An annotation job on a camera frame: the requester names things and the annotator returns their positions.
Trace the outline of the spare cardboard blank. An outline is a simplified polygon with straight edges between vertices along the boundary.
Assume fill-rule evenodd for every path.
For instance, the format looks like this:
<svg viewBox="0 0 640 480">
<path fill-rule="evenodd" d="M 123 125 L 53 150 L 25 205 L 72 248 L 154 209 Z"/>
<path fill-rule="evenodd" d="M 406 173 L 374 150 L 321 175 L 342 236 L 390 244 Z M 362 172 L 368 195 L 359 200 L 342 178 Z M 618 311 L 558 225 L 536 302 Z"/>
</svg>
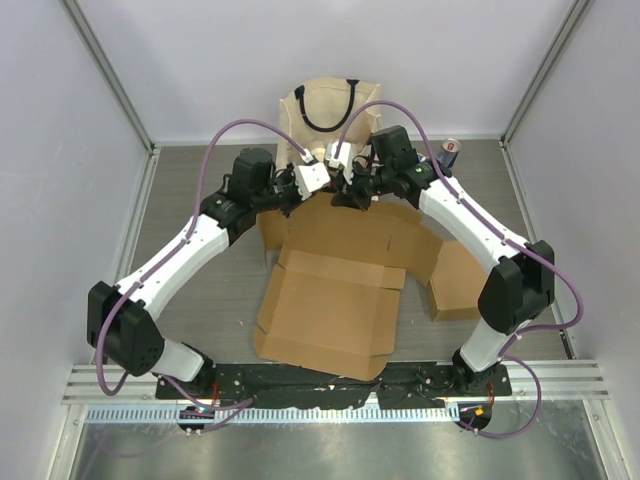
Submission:
<svg viewBox="0 0 640 480">
<path fill-rule="evenodd" d="M 276 252 L 254 330 L 263 359 L 368 381 L 395 347 L 408 275 L 426 283 L 441 238 L 410 206 L 336 207 L 328 194 L 290 215 L 262 213 L 264 250 Z"/>
</svg>

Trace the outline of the brown cardboard box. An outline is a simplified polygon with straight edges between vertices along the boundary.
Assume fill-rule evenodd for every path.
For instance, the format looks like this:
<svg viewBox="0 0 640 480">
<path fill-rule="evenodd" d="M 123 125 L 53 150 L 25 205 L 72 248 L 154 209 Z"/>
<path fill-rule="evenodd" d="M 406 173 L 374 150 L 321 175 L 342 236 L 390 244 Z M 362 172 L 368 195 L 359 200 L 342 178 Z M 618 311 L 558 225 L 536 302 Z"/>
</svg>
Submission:
<svg viewBox="0 0 640 480">
<path fill-rule="evenodd" d="M 478 298 L 488 274 L 458 241 L 445 241 L 426 294 L 434 322 L 477 321 Z"/>
</svg>

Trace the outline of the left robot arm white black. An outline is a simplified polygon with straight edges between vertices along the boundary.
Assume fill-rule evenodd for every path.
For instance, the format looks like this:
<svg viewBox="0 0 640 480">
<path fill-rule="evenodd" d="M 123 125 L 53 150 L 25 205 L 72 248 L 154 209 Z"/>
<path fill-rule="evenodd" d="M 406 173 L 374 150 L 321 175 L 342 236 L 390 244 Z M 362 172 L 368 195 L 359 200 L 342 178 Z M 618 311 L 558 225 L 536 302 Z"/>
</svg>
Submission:
<svg viewBox="0 0 640 480">
<path fill-rule="evenodd" d="M 151 373 L 193 399 L 211 391 L 213 360 L 164 337 L 157 321 L 179 290 L 253 228 L 259 214 L 291 212 L 327 185 L 330 178 L 321 161 L 308 149 L 298 154 L 298 162 L 277 168 L 267 150 L 242 150 L 221 187 L 208 196 L 197 195 L 193 214 L 160 251 L 115 284 L 100 281 L 90 289 L 87 341 L 95 349 L 104 394 L 114 396 L 123 387 L 108 385 L 107 360 L 120 366 L 124 377 Z"/>
</svg>

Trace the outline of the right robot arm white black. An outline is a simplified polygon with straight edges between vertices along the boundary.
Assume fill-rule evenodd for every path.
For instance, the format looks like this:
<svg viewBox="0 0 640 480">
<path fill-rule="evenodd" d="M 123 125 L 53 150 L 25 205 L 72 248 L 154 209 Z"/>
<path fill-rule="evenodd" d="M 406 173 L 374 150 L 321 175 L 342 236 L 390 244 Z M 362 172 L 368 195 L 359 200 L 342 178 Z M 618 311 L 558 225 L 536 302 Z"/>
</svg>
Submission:
<svg viewBox="0 0 640 480">
<path fill-rule="evenodd" d="M 379 130 L 367 144 L 371 151 L 365 164 L 357 152 L 347 151 L 343 139 L 327 146 L 325 160 L 341 175 L 338 193 L 362 208 L 377 195 L 406 200 L 451 233 L 486 275 L 477 301 L 480 319 L 452 357 L 454 388 L 475 394 L 509 343 L 554 301 L 554 250 L 506 228 L 466 194 L 437 158 L 419 155 L 403 127 Z"/>
</svg>

